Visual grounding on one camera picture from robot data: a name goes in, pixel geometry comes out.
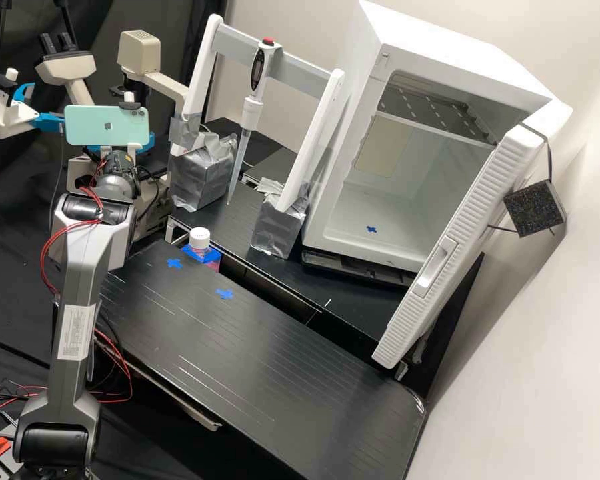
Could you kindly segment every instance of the white mini fridge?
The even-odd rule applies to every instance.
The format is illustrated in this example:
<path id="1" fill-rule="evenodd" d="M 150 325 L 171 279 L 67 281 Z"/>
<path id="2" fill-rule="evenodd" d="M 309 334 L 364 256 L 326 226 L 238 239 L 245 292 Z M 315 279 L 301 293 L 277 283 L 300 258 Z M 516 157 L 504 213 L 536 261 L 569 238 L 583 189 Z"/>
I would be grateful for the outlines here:
<path id="1" fill-rule="evenodd" d="M 305 173 L 302 240 L 417 272 L 373 353 L 391 368 L 433 324 L 543 150 L 522 123 L 550 141 L 571 108 L 498 48 L 366 1 L 337 66 L 345 104 Z"/>

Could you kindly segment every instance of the fridge door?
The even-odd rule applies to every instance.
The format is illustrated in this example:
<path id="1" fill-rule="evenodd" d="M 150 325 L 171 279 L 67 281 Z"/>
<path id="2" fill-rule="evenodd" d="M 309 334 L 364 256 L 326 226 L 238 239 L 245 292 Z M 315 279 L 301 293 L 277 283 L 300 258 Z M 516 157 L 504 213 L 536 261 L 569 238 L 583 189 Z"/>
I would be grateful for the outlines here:
<path id="1" fill-rule="evenodd" d="M 551 139 L 570 114 L 570 107 L 554 99 L 524 123 Z M 516 125 L 491 152 L 394 312 L 372 354 L 374 360 L 393 368 L 434 323 L 490 236 L 487 225 L 497 224 L 504 215 L 502 199 L 542 146 L 540 137 Z"/>

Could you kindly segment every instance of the smartphone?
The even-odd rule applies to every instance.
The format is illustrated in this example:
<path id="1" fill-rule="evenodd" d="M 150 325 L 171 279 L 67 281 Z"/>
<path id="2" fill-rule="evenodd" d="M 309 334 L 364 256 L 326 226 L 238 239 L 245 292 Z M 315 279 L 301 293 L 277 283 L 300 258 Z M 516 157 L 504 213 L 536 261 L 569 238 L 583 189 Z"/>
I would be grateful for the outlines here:
<path id="1" fill-rule="evenodd" d="M 70 145 L 112 145 L 149 142 L 149 112 L 112 105 L 67 105 L 65 130 Z"/>

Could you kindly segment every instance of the fridge handle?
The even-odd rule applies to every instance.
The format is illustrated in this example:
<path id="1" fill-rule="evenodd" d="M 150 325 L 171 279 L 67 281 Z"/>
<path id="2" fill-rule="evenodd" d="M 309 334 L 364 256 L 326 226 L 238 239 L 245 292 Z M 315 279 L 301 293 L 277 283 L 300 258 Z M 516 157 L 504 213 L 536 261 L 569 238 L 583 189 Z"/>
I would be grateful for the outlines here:
<path id="1" fill-rule="evenodd" d="M 445 266 L 451 254 L 458 246 L 458 243 L 454 240 L 451 240 L 448 236 L 442 237 L 442 240 L 438 245 L 436 245 L 435 249 L 431 256 L 427 259 L 426 264 L 422 268 L 420 274 L 415 279 L 413 284 L 411 284 L 411 290 L 418 297 L 424 298 L 427 295 L 427 292 L 433 285 L 433 282 L 437 278 L 440 271 Z"/>

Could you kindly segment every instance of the electronic pipette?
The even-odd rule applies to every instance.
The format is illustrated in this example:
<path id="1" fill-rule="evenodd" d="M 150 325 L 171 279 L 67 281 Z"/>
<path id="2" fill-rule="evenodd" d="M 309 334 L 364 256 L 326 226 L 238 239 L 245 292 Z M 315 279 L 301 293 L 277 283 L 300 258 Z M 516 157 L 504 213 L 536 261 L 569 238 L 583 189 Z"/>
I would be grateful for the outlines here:
<path id="1" fill-rule="evenodd" d="M 249 137 L 251 136 L 251 132 L 255 130 L 258 125 L 258 120 L 260 119 L 263 105 L 262 96 L 265 92 L 265 84 L 267 82 L 267 77 L 269 76 L 271 60 L 273 60 L 273 55 L 278 48 L 280 48 L 280 44 L 274 42 L 272 39 L 262 39 L 258 44 L 258 50 L 255 53 L 253 63 L 251 64 L 251 93 L 245 98 L 245 103 L 242 107 L 242 120 L 240 122 L 242 134 L 240 135 L 238 152 L 235 156 L 235 161 L 233 162 L 233 172 L 231 174 L 231 182 L 227 194 L 227 205 L 231 201 L 231 197 L 235 190 L 235 184 L 238 182 L 238 176 L 240 175 L 242 162 L 245 159 L 245 151 L 247 150 Z"/>

